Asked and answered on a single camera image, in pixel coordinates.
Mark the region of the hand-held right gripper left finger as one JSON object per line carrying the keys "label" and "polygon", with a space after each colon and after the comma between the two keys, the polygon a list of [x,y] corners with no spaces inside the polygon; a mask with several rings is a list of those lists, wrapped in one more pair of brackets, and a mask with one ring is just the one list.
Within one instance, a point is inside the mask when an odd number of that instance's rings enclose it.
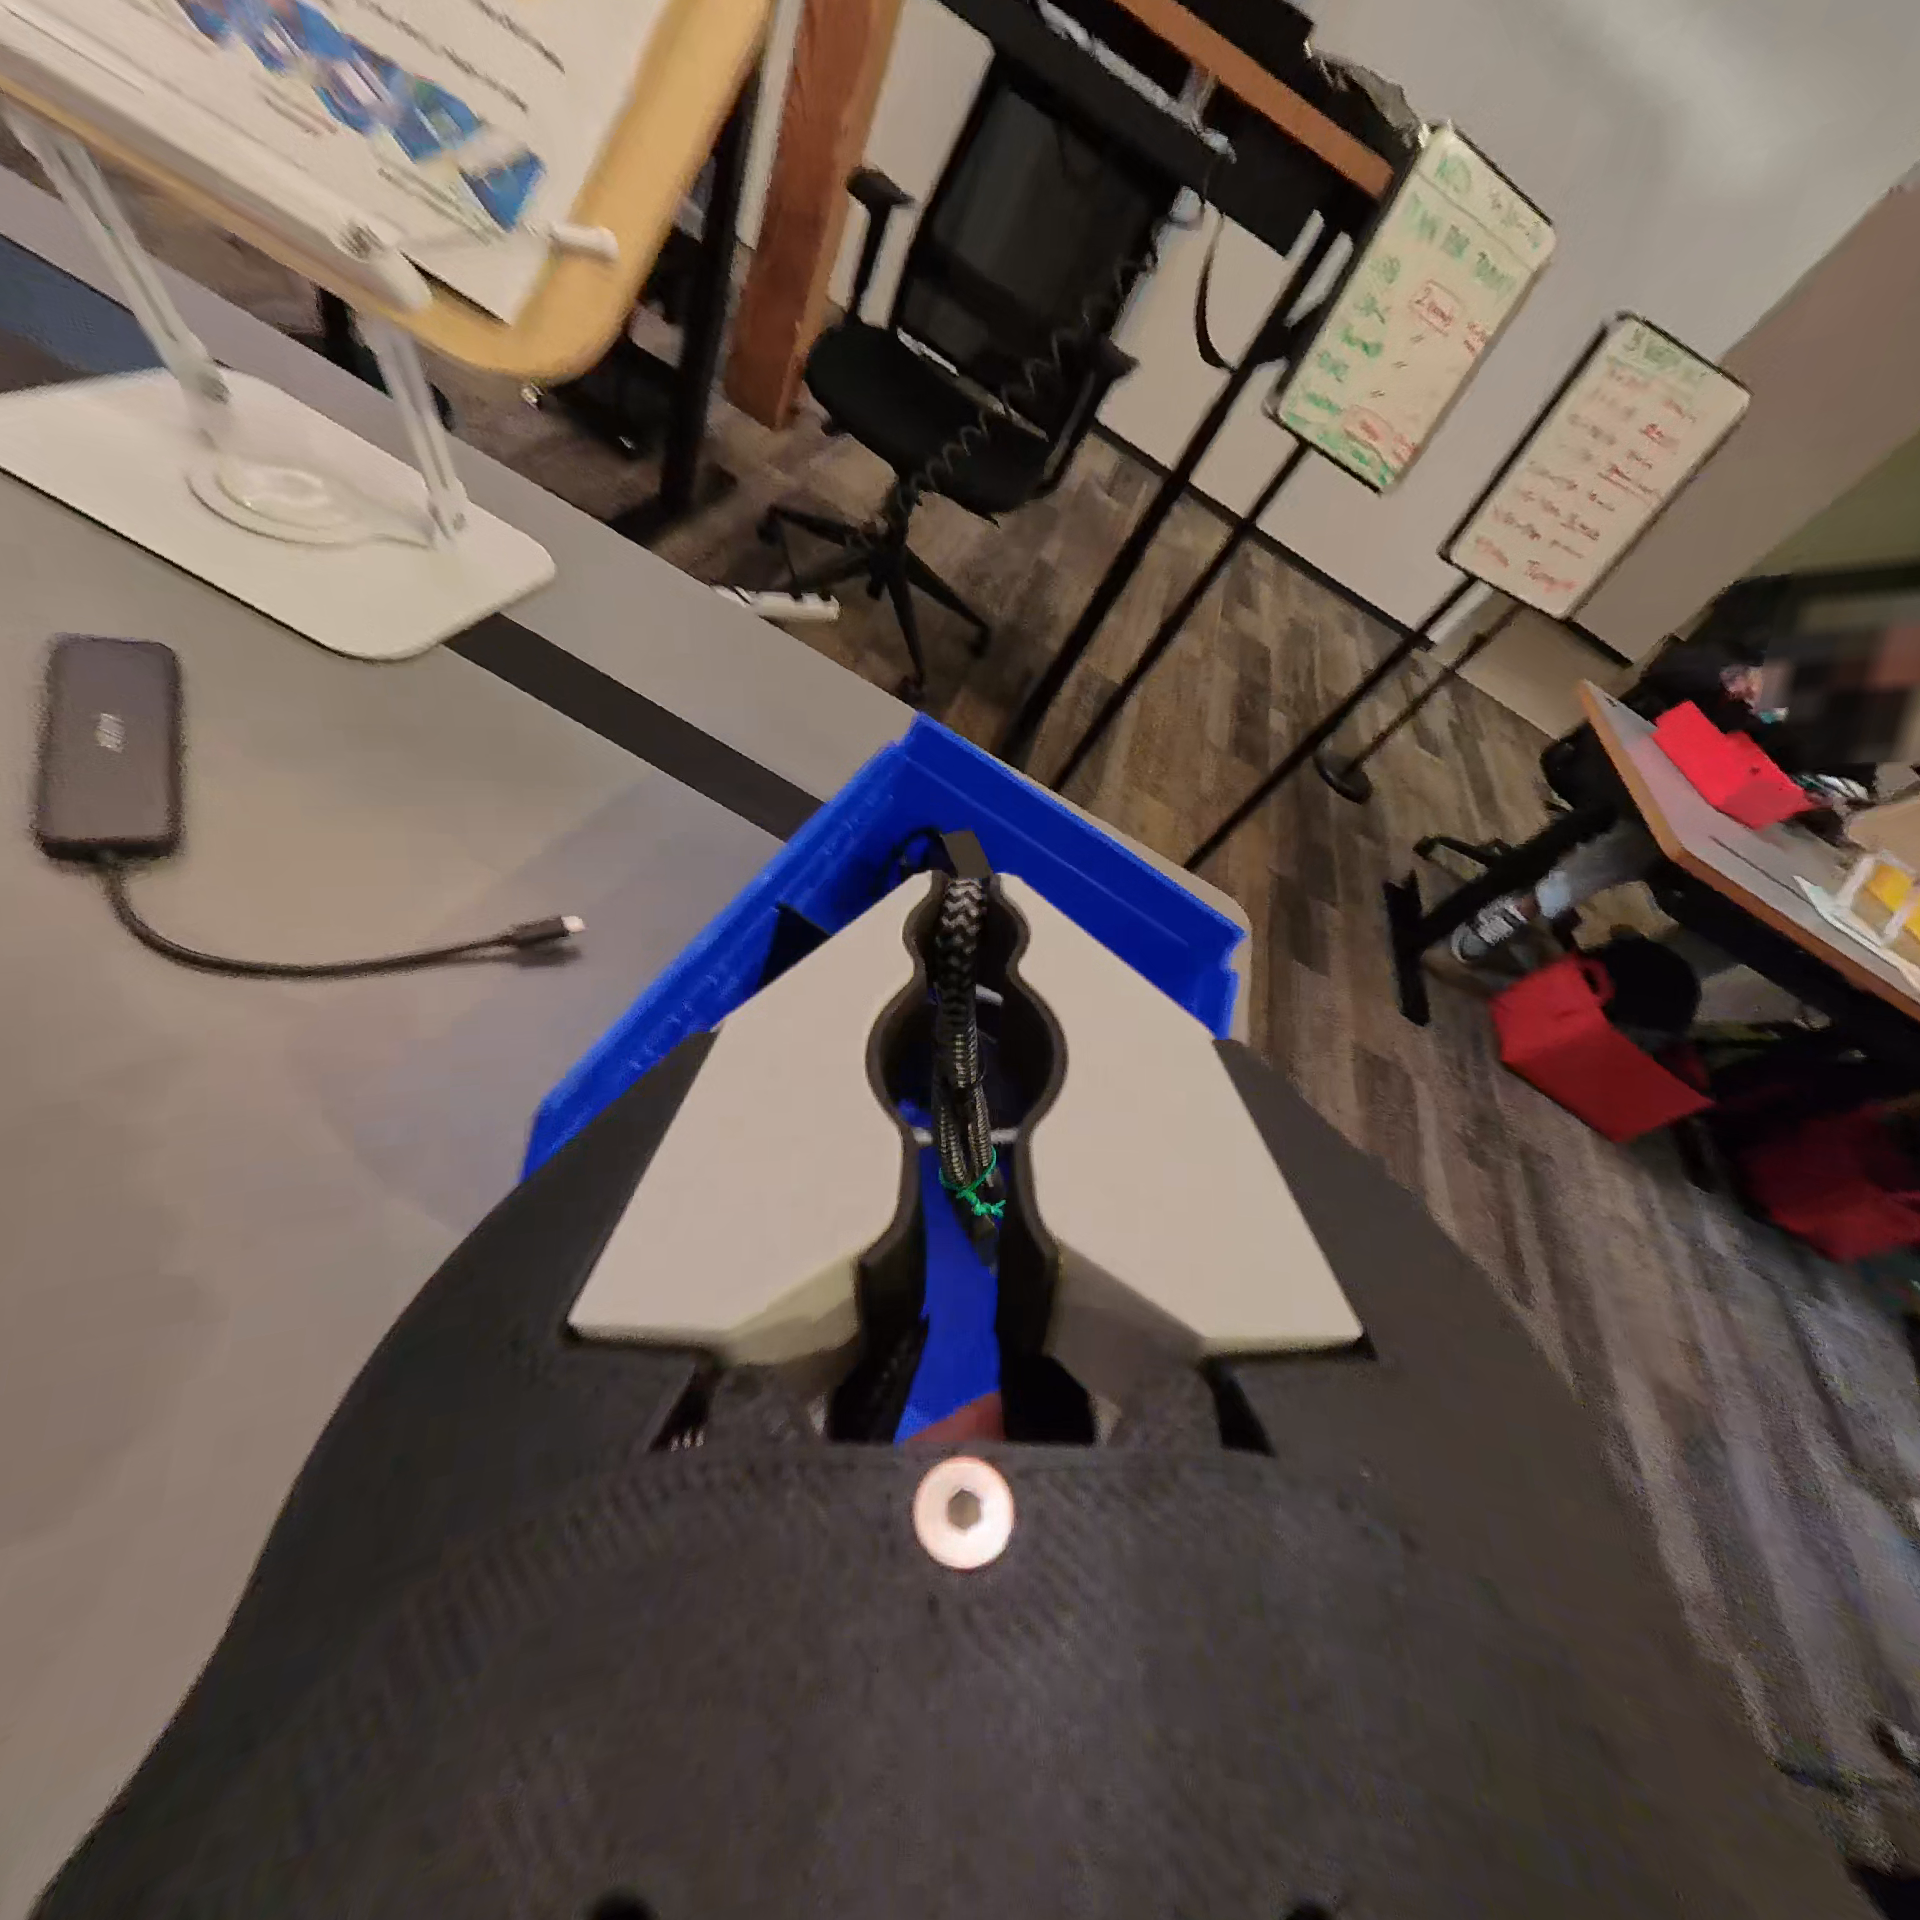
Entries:
{"label": "hand-held right gripper left finger", "polygon": [[868,906],[710,1030],[566,1311],[577,1338],[811,1392],[919,1338],[919,1149],[881,1065],[921,1002],[919,916]]}

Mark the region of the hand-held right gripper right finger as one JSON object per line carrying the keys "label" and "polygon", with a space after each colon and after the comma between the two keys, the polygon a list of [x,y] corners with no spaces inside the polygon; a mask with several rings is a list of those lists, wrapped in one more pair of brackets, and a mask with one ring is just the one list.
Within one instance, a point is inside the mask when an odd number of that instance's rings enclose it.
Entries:
{"label": "hand-held right gripper right finger", "polygon": [[1024,1136],[1045,1351],[1110,1404],[1205,1360],[1341,1353],[1363,1324],[1216,1036],[1029,884],[1009,978],[1062,1048]]}

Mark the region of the blue storage bin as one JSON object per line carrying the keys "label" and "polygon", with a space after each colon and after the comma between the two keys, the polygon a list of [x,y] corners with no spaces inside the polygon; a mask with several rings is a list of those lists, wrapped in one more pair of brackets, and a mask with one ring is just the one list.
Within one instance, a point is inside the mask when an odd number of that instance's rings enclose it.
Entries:
{"label": "blue storage bin", "polygon": [[1097,826],[916,722],[860,768],[769,866],[643,990],[534,1120],[528,1268],[548,1324],[591,1262],[687,1089],[709,1036],[881,900],[916,900],[919,1005],[887,1023],[885,1085],[919,1149],[919,1338],[828,1398],[846,1437],[932,1436],[987,1401],[1008,1441],[1089,1446],[1118,1406],[1045,1351],[1051,1242],[1021,1193],[1024,1136],[1065,1054],[1009,978],[1029,884],[1220,1042],[1236,929]]}

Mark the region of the grey work table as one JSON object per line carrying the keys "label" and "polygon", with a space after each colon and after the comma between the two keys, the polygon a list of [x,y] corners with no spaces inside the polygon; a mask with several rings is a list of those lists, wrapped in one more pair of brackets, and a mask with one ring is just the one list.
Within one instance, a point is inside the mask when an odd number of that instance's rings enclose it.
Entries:
{"label": "grey work table", "polygon": [[1574,686],[1584,722],[1624,785],[1631,809],[1654,839],[1665,866],[1704,889],[1735,913],[1732,933],[1711,933],[1732,951],[1736,933],[1766,929],[1816,972],[1816,985],[1844,983],[1895,1016],[1916,1023],[1916,985],[1860,935],[1835,926],[1807,895],[1807,886],[1837,886],[1841,864],[1805,837],[1780,826],[1748,829],[1719,813],[1669,761],[1653,724],[1591,680]]}

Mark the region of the handwritten whiteboard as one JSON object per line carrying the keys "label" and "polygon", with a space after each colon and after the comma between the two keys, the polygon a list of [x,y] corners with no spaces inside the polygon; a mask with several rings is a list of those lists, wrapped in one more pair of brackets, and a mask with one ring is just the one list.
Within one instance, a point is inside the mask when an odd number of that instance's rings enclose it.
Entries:
{"label": "handwritten whiteboard", "polygon": [[1440,559],[1569,622],[1736,432],[1751,391],[1665,327],[1615,313],[1551,391]]}

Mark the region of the green marked whiteboard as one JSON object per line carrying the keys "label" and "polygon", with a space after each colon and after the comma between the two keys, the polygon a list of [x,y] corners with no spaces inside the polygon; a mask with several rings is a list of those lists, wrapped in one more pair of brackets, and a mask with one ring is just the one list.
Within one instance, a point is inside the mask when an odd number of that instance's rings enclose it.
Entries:
{"label": "green marked whiteboard", "polygon": [[1372,494],[1392,492],[1555,246],[1551,220],[1481,146],[1427,125],[1267,414]]}

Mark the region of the wood top black desk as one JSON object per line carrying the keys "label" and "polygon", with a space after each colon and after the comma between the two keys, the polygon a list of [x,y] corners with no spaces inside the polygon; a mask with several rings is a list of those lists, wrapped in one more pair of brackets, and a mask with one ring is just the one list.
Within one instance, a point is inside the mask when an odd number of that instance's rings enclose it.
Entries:
{"label": "wood top black desk", "polygon": [[1413,132],[1387,84],[1285,1],[947,1],[1069,118],[1278,253],[1318,214],[1359,237]]}

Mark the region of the wooden post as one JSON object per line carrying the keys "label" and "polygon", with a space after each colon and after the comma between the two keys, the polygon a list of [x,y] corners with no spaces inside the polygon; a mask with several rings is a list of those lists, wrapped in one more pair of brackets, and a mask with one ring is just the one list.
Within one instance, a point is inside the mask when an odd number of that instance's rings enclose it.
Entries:
{"label": "wooden post", "polygon": [[726,397],[772,429],[793,416],[809,350],[824,327],[847,181],[865,150],[901,10],[899,1],[799,5],[726,361]]}

